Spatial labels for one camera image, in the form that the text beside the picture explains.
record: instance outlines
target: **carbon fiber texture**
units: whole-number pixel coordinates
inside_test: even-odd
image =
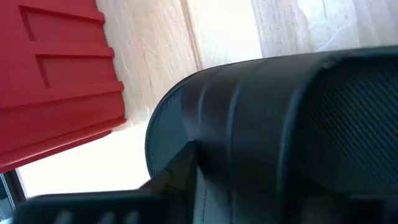
[[[293,172],[350,194],[398,191],[398,59],[346,59],[318,74],[298,109]]]

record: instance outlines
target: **wood grain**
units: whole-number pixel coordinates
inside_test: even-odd
[[[204,68],[261,57],[398,43],[394,0],[97,0],[127,119]]]
[[[114,67],[123,81],[126,118],[147,122],[157,102],[179,80],[198,70],[179,0],[107,1],[106,18]]]

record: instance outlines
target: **black plastic object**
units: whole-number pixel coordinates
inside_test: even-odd
[[[20,203],[26,201],[25,193],[15,170],[0,174],[2,186],[0,187],[0,198],[8,198],[12,210],[15,210]]]
[[[191,223],[197,147],[188,142],[138,190],[44,195],[23,203],[13,224]]]
[[[157,106],[148,170],[195,141],[195,223],[299,222],[305,198],[397,193],[397,102],[397,47],[210,68]]]
[[[155,109],[149,183],[39,197],[15,222],[397,223],[397,102],[397,47],[210,68]]]

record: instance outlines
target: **wooden floor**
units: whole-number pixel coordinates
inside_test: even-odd
[[[127,118],[204,68],[261,57],[398,44],[396,0],[97,0]]]

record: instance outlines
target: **red plastic object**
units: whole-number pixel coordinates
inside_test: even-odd
[[[0,172],[125,122],[95,0],[1,0],[0,15]]]

